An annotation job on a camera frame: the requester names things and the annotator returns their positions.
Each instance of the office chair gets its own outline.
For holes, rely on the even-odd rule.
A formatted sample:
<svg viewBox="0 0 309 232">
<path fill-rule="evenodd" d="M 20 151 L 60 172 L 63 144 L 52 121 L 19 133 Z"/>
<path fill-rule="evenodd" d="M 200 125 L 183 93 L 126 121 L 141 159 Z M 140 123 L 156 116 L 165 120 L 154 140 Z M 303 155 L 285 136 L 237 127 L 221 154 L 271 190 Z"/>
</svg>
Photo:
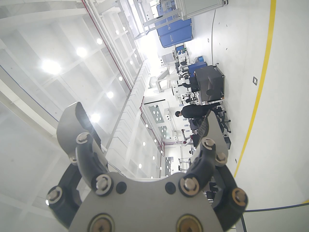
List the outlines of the office chair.
<svg viewBox="0 0 309 232">
<path fill-rule="evenodd" d="M 231 133 L 231 131 L 229 130 L 229 128 L 227 127 L 227 124 L 226 124 L 226 123 L 231 122 L 231 120 L 230 119 L 225 120 L 226 111 L 223 110 L 221 107 L 218 107 L 217 109 L 213 109 L 213 112 L 217 116 L 217 120 L 218 120 L 219 126 L 221 128 L 221 132 L 223 133 L 224 129 L 226 129 L 229 133 Z"/>
</svg>

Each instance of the white floor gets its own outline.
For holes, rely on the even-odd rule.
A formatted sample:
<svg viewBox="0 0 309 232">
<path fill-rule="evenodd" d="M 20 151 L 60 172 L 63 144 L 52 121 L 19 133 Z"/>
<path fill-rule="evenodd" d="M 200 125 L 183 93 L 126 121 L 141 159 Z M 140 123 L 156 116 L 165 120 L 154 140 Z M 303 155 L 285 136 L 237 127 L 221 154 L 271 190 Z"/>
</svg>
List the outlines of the white floor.
<svg viewBox="0 0 309 232">
<path fill-rule="evenodd" d="M 309 198 L 309 7 L 308 0 L 277 0 L 274 35 L 263 92 L 252 132 L 236 175 L 249 196 L 248 209 L 299 204 Z M 228 166 L 234 174 L 248 131 L 261 76 L 270 0 L 229 0 L 215 12 L 213 63 L 225 74 L 225 100 L 232 146 Z M 213 17 L 199 15 L 196 22 Z M 198 42 L 209 36 L 195 25 Z M 206 43 L 192 55 L 209 55 Z"/>
</svg>

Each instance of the ceiling light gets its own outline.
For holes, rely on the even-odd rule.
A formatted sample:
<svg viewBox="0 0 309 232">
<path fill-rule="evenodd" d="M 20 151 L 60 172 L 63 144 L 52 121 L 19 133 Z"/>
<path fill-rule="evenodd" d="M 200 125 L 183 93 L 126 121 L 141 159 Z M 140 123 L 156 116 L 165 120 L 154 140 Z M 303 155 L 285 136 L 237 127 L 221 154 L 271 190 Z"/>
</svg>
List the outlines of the ceiling light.
<svg viewBox="0 0 309 232">
<path fill-rule="evenodd" d="M 43 61 L 42 69 L 47 73 L 58 74 L 61 70 L 61 67 L 57 62 L 45 60 Z"/>
<path fill-rule="evenodd" d="M 84 48 L 77 48 L 76 54 L 83 58 L 87 55 L 87 51 Z"/>
<path fill-rule="evenodd" d="M 97 123 L 100 120 L 100 115 L 99 114 L 93 114 L 91 115 L 90 121 L 93 123 Z"/>
<path fill-rule="evenodd" d="M 108 98 L 113 98 L 114 93 L 110 91 L 110 92 L 107 92 L 106 95 L 107 95 Z"/>
</svg>

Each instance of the glass panel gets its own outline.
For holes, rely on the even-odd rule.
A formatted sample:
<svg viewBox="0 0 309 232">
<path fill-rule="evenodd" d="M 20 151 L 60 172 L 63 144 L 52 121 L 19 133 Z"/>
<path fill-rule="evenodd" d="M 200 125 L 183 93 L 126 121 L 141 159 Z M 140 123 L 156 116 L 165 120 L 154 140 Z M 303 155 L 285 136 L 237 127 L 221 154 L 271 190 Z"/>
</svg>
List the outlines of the glass panel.
<svg viewBox="0 0 309 232">
<path fill-rule="evenodd" d="M 133 37 L 136 38 L 140 33 L 138 31 L 138 27 L 136 25 L 136 22 L 134 20 L 133 12 L 130 10 L 130 5 L 128 0 L 119 0 L 120 5 L 122 7 L 122 10 L 125 13 L 126 20 L 128 21 L 128 25 L 130 27 L 130 30 L 133 34 Z"/>
<path fill-rule="evenodd" d="M 133 0 L 128 0 L 128 2 L 129 2 L 129 5 L 131 6 L 131 9 L 132 9 L 132 12 L 133 12 L 133 17 L 136 20 L 137 28 L 138 28 L 139 33 L 144 33 L 143 25 L 142 25 L 142 23 L 141 23 L 141 21 L 139 19 L 138 12 L 136 10 L 136 7 L 134 5 Z"/>
</svg>

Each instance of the red pipe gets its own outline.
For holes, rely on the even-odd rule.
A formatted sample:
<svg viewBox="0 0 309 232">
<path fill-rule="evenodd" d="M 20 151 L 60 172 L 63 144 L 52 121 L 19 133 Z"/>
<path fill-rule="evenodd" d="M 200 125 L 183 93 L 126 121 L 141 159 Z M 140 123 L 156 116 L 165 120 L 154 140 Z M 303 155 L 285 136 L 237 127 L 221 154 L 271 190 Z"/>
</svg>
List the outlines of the red pipe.
<svg viewBox="0 0 309 232">
<path fill-rule="evenodd" d="M 121 76 L 122 76 L 123 80 L 125 81 L 125 83 L 126 83 L 126 85 L 127 85 L 128 89 L 131 91 L 131 88 L 129 87 L 129 85 L 128 85 L 128 83 L 127 83 L 126 79 L 125 79 L 125 77 L 123 76 L 122 72 L 120 71 L 120 68 L 118 67 L 118 65 L 117 65 L 117 63 L 116 63 L 116 60 L 114 59 L 114 57 L 113 57 L 113 55 L 112 55 L 111 51 L 109 50 L 109 48 L 108 48 L 108 46 L 107 46 L 107 44 L 106 44 L 106 42 L 105 42 L 104 38 L 102 37 L 102 35 L 101 35 L 101 33 L 100 33 L 100 31 L 99 31 L 99 29 L 98 29 L 98 27 L 97 27 L 97 25 L 96 25 L 95 21 L 93 20 L 93 18 L 92 18 L 92 16 L 91 16 L 91 14 L 90 14 L 90 12 L 89 12 L 89 10 L 88 10 L 88 8 L 87 8 L 86 4 L 85 4 L 85 1 L 84 1 L 84 0 L 81 0 L 81 1 L 82 1 L 83 5 L 84 5 L 84 7 L 85 7 L 86 11 L 88 12 L 88 14 L 89 14 L 89 16 L 90 16 L 90 18 L 91 18 L 91 20 L 92 20 L 93 24 L 95 25 L 95 27 L 96 27 L 96 29 L 97 29 L 97 31 L 98 31 L 98 34 L 100 35 L 100 37 L 102 38 L 102 40 L 103 40 L 103 42 L 104 42 L 105 46 L 107 47 L 107 50 L 108 50 L 108 52 L 110 53 L 110 55 L 111 55 L 111 57 L 112 57 L 112 59 L 113 59 L 113 61 L 114 61 L 115 65 L 117 66 L 117 68 L 118 68 L 118 70 L 119 70 L 119 72 L 120 72 L 120 74 L 121 74 Z"/>
</svg>

